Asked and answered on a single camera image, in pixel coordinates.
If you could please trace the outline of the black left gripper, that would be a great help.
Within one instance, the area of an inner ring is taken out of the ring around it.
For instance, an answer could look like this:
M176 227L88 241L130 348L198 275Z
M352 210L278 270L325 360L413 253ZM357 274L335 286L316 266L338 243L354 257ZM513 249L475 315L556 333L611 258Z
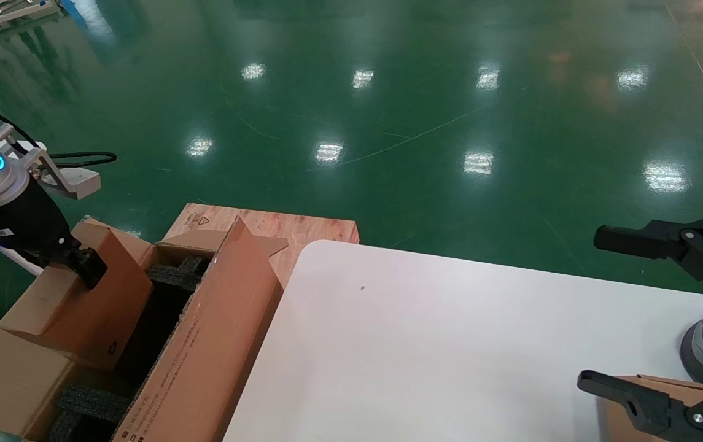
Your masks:
M35 181L0 206L0 246L42 264L59 263L78 275L88 289L94 289L107 271L98 251L80 247L62 211Z

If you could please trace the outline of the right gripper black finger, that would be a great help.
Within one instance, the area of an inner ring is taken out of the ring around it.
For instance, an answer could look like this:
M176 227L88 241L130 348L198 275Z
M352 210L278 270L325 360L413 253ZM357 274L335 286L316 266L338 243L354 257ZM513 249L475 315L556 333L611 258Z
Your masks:
M703 441L703 384L583 370L577 386L604 401L611 441Z
M595 232L594 246L616 254L673 260L703 283L703 219L693 223L652 219L640 229L603 225Z

